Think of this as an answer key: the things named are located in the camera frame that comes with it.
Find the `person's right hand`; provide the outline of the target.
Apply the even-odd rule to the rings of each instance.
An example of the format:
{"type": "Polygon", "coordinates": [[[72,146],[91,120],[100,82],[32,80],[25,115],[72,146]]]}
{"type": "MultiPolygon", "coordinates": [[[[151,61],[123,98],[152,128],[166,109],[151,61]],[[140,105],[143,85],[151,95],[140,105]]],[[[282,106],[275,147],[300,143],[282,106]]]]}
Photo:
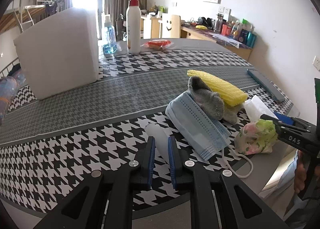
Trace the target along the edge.
{"type": "Polygon", "coordinates": [[[294,178],[294,190],[298,194],[305,187],[306,180],[306,170],[304,168],[304,163],[302,161],[303,153],[298,151],[297,161],[296,161],[296,170],[295,170],[295,178],[294,178]]]}

